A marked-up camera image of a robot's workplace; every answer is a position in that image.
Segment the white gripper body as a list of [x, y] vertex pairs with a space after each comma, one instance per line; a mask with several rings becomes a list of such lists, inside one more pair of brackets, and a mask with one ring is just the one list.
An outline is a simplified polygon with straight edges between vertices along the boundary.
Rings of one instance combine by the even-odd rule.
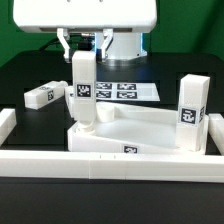
[[149, 33], [157, 21], [156, 0], [14, 0], [13, 19], [25, 32]]

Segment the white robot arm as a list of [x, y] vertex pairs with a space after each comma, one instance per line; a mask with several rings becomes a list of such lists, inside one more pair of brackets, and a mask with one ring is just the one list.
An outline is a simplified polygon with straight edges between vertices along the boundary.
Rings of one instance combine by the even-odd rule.
[[157, 22], [156, 0], [14, 0], [13, 19], [20, 29], [55, 33], [69, 62], [68, 44], [76, 33], [95, 37], [102, 62], [143, 57], [143, 35]]

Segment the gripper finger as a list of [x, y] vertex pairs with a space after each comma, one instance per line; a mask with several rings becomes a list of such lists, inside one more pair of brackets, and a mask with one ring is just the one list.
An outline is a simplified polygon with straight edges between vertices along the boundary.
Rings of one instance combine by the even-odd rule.
[[64, 59], [66, 62], [71, 61], [70, 57], [70, 46], [68, 41], [70, 40], [70, 34], [67, 28], [58, 28], [57, 29], [57, 38], [61, 43], [62, 47], [64, 48]]
[[101, 45], [101, 61], [105, 62], [107, 59], [107, 49], [109, 45], [113, 41], [113, 30], [112, 29], [104, 29], [103, 30], [103, 43]]

